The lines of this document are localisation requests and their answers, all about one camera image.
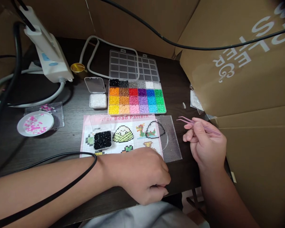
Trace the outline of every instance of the wrist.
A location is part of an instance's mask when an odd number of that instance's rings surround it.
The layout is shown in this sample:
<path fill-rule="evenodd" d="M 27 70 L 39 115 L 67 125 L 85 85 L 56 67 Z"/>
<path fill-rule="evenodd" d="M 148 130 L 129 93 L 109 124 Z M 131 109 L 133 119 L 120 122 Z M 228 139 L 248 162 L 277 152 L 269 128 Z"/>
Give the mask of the wrist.
<path fill-rule="evenodd" d="M 120 155 L 107 154 L 98 156 L 98 162 L 102 166 L 103 177 L 110 187 L 120 186 Z"/>
<path fill-rule="evenodd" d="M 218 167 L 207 167 L 203 164 L 198 164 L 199 166 L 199 173 L 202 176 L 221 176 L 226 173 L 224 166 Z"/>

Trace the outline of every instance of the pink tweezers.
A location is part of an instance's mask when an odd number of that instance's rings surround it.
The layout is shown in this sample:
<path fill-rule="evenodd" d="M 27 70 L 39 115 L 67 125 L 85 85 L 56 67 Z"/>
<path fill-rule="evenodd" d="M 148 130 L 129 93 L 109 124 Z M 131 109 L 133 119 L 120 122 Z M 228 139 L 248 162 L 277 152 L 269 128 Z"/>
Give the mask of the pink tweezers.
<path fill-rule="evenodd" d="M 178 120 L 181 120 L 181 121 L 183 121 L 183 122 L 185 122 L 185 123 L 187 123 L 187 124 L 191 124 L 192 126 L 193 126 L 194 123 L 195 123 L 195 121 L 190 120 L 190 119 L 188 119 L 188 118 L 186 118 L 186 117 L 183 117 L 183 116 L 181 116 L 181 117 L 179 117 L 179 118 L 184 118 L 184 119 L 188 120 L 189 122 L 188 122 L 188 121 L 185 121 L 185 120 L 182 120 L 182 119 L 178 119 Z M 218 133 L 218 132 L 216 132 L 216 131 L 213 131 L 213 130 L 211 130 L 211 129 L 208 128 L 208 127 L 205 127 L 205 126 L 203 126 L 203 127 L 204 127 L 205 131 L 211 132 L 211 133 L 216 134 L 216 135 L 221 135 L 220 133 Z"/>

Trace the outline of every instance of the black cable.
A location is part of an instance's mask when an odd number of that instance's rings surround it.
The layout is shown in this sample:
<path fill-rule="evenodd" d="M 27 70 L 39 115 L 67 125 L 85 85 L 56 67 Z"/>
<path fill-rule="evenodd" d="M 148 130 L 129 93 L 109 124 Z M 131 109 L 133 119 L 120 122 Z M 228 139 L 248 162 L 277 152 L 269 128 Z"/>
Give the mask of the black cable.
<path fill-rule="evenodd" d="M 251 43 L 255 43 L 264 39 L 268 39 L 280 34 L 285 33 L 285 29 L 276 33 L 272 33 L 270 35 L 267 36 L 263 36 L 260 38 L 257 38 L 255 40 L 251 40 L 251 41 L 247 41 L 245 43 L 240 43 L 240 44 L 235 44 L 235 45 L 230 45 L 230 46 L 225 46 L 225 47 L 191 47 L 191 46 L 186 46 L 186 45 L 181 45 L 181 44 L 177 44 L 174 43 L 170 40 L 168 40 L 167 38 L 163 37 L 159 32 L 157 32 L 153 27 L 151 27 L 147 22 L 145 22 L 143 19 L 141 19 L 140 17 L 138 17 L 137 15 L 135 15 L 134 13 L 132 13 L 131 11 L 127 10 L 126 8 L 122 7 L 121 5 L 118 5 L 115 2 L 112 2 L 110 0 L 101 0 L 102 2 L 108 3 L 118 9 L 120 9 L 121 11 L 125 12 L 126 14 L 129 14 L 131 17 L 135 18 L 136 20 L 138 20 L 140 23 L 142 23 L 143 25 L 145 25 L 148 29 L 150 29 L 153 33 L 155 33 L 159 38 L 161 38 L 162 40 L 164 40 L 165 42 L 167 42 L 168 44 L 171 44 L 175 47 L 179 47 L 179 48 L 184 48 L 184 49 L 190 49 L 190 50 L 199 50 L 199 51 L 215 51 L 215 50 L 225 50 L 228 48 L 236 48 L 236 47 L 240 47 L 240 46 L 244 46 L 247 44 L 251 44 Z"/>
<path fill-rule="evenodd" d="M 14 34 L 15 46 L 16 46 L 16 68 L 14 71 L 14 75 L 11 79 L 11 82 L 9 86 L 7 87 L 6 91 L 3 93 L 3 96 L 0 102 L 0 119 L 2 117 L 4 108 L 6 107 L 10 92 L 12 91 L 15 82 L 17 81 L 19 75 L 21 74 L 22 48 L 21 48 L 21 40 L 20 40 L 20 26 L 25 26 L 25 24 L 23 24 L 22 22 L 15 22 L 13 26 L 13 34 Z"/>
<path fill-rule="evenodd" d="M 12 3 L 13 7 L 15 8 L 17 14 L 21 17 L 21 19 L 24 21 L 24 23 L 30 28 L 30 30 L 32 30 L 33 32 L 36 31 L 35 27 L 32 25 L 32 23 L 26 18 L 26 16 L 24 16 L 24 14 L 21 12 L 20 9 L 18 9 L 17 4 L 15 3 L 15 0 L 10 0 L 10 2 Z M 22 1 L 19 1 L 19 4 L 23 7 L 25 6 L 25 4 Z"/>
<path fill-rule="evenodd" d="M 9 58 L 9 57 L 15 58 L 16 56 L 15 55 L 0 55 L 0 59 L 2 59 L 2 58 Z"/>
<path fill-rule="evenodd" d="M 82 178 L 84 178 L 88 173 L 89 171 L 95 166 L 96 162 L 97 162 L 97 156 L 93 153 L 88 153 L 88 152 L 67 152 L 67 153 L 62 153 L 62 154 L 58 154 L 58 155 L 54 155 L 50 158 L 47 158 L 47 159 L 44 159 L 40 162 L 37 162 L 33 165 L 30 165 L 26 168 L 23 168 L 21 170 L 18 170 L 16 172 L 13 172 L 13 173 L 17 173 L 17 172 L 20 172 L 20 171 L 23 171 L 23 170 L 26 170 L 26 169 L 29 169 L 29 168 L 32 168 L 34 166 L 37 166 L 43 162 L 46 162 L 50 159 L 53 159 L 53 158 L 56 158 L 56 157 L 60 157 L 60 156 L 65 156 L 65 155 L 74 155 L 74 154 L 87 154 L 87 155 L 91 155 L 95 158 L 93 164 L 83 173 L 81 174 L 78 178 L 76 178 L 75 180 L 73 180 L 70 184 L 68 184 L 67 186 L 65 186 L 63 189 L 59 190 L 58 192 L 54 193 L 53 195 L 45 198 L 44 200 L 41 200 L 40 202 L 22 210 L 22 211 L 19 211 L 13 215 L 10 215 L 6 218 L 3 218 L 0 220 L 0 227 L 4 227 L 8 224 L 11 224 L 13 223 L 14 221 L 17 221 L 18 219 L 21 219 L 22 217 L 32 213 L 33 211 L 36 211 L 38 210 L 39 208 L 43 207 L 44 205 L 48 204 L 49 202 L 53 201 L 54 199 L 56 199 L 57 197 L 61 196 L 63 193 L 65 193 L 67 190 L 69 190 L 71 187 L 73 187 L 75 184 L 77 184 Z"/>
<path fill-rule="evenodd" d="M 19 2 L 19 4 L 22 6 L 22 8 L 25 10 L 25 11 L 28 11 L 29 9 L 26 7 L 26 5 L 23 3 L 22 0 L 17 0 L 17 2 Z"/>
<path fill-rule="evenodd" d="M 44 97 L 44 98 L 42 98 L 42 99 L 35 100 L 35 101 L 21 102 L 21 103 L 14 103 L 14 104 L 7 104 L 6 107 L 36 103 L 36 102 L 39 102 L 39 101 L 43 101 L 43 100 L 45 100 L 45 99 L 47 99 L 47 98 L 49 98 L 49 96 L 46 96 L 46 97 Z"/>

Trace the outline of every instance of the green bead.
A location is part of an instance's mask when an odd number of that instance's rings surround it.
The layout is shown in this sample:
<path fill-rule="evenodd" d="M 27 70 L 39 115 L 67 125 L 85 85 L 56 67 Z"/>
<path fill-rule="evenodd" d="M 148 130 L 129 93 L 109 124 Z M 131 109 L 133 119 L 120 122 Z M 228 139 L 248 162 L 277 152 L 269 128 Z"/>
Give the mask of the green bead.
<path fill-rule="evenodd" d="M 156 104 L 158 105 L 163 105 L 164 103 L 164 98 L 163 97 L 156 97 Z"/>
<path fill-rule="evenodd" d="M 157 113 L 166 113 L 166 107 L 164 105 L 158 105 L 157 106 Z"/>
<path fill-rule="evenodd" d="M 155 96 L 156 97 L 162 97 L 162 90 L 154 90 L 155 91 Z"/>

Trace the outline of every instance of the white dish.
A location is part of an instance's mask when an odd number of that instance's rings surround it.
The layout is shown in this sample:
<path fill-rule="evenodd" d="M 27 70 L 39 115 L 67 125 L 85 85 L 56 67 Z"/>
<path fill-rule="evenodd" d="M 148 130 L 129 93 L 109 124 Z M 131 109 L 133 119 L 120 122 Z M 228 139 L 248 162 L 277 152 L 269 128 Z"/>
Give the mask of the white dish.
<path fill-rule="evenodd" d="M 53 116 L 45 111 L 36 111 L 24 116 L 17 125 L 18 132 L 27 137 L 42 135 L 54 125 Z"/>

